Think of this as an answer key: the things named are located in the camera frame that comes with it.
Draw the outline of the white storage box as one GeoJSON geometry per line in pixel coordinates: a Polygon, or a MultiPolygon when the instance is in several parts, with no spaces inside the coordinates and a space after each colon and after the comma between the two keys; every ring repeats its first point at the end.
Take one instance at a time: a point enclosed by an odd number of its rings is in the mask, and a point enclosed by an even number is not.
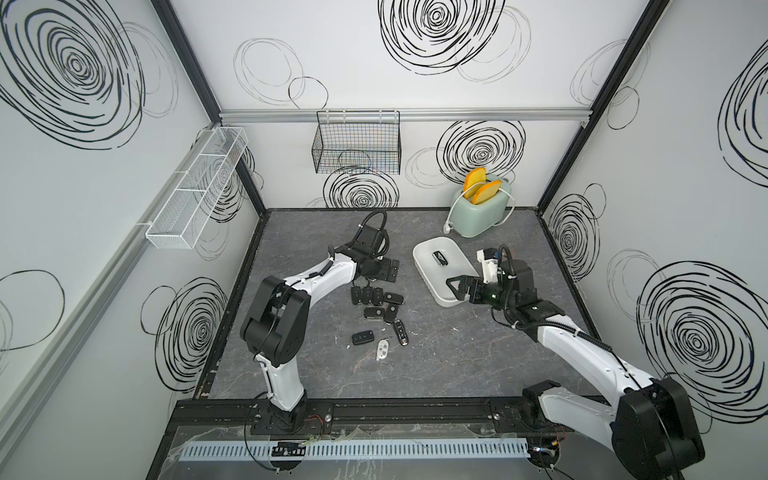
{"type": "Polygon", "coordinates": [[[478,272],[454,240],[446,236],[425,240],[413,248],[412,254],[419,274],[438,305],[450,308],[464,303],[455,298],[445,281],[458,275],[478,276],[478,272]],[[439,265],[432,256],[434,251],[442,252],[449,264],[439,265]]]}

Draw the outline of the black silver Bentley key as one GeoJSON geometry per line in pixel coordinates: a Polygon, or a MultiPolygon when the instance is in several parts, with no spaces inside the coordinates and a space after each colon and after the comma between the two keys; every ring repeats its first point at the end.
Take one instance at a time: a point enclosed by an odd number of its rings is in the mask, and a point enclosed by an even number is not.
{"type": "Polygon", "coordinates": [[[444,256],[444,254],[440,251],[434,251],[432,253],[432,256],[436,260],[436,262],[441,266],[447,266],[449,264],[447,258],[444,256]]]}

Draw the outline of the black Porsche car key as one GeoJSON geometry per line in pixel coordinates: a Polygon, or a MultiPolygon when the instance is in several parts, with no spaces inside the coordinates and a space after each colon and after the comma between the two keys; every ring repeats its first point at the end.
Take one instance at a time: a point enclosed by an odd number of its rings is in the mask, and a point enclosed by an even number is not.
{"type": "Polygon", "coordinates": [[[393,322],[393,328],[399,344],[401,346],[407,346],[409,344],[409,337],[403,321],[400,319],[396,319],[393,322]]]}

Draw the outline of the black flip key lone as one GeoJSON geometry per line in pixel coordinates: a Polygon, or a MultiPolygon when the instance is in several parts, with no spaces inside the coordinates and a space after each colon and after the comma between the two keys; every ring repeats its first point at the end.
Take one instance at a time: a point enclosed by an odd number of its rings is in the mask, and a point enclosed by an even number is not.
{"type": "Polygon", "coordinates": [[[355,346],[372,343],[374,340],[375,336],[372,330],[357,332],[351,336],[352,344],[355,346]]]}

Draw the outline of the white car key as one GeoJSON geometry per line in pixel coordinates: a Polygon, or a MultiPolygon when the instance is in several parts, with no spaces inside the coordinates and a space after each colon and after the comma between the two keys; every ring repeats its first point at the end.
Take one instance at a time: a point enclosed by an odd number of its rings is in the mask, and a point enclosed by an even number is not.
{"type": "Polygon", "coordinates": [[[383,361],[387,358],[389,352],[389,341],[382,339],[378,342],[376,351],[376,360],[383,361]]]}

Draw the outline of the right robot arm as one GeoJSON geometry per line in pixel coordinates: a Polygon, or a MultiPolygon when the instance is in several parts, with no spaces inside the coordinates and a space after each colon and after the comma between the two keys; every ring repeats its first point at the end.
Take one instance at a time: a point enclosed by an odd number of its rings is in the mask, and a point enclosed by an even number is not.
{"type": "Polygon", "coordinates": [[[524,389],[522,418],[535,426],[569,427],[600,443],[636,479],[679,479],[684,469],[704,460],[689,395],[678,382],[635,368],[540,298],[525,262],[494,261],[492,272],[493,279],[458,275],[445,284],[457,300],[501,313],[503,326],[556,353],[602,397],[592,400],[542,381],[524,389]]]}

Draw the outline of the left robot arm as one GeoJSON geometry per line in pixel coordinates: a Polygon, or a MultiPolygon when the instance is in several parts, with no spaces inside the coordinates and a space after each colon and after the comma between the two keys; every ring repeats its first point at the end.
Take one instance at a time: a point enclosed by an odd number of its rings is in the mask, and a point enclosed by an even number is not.
{"type": "Polygon", "coordinates": [[[291,430],[303,424],[307,395],[296,356],[305,340],[311,308],[364,273],[381,269],[390,241],[385,227],[359,225],[353,239],[329,247],[326,258],[287,277],[267,276],[240,327],[267,387],[270,413],[291,430]]]}

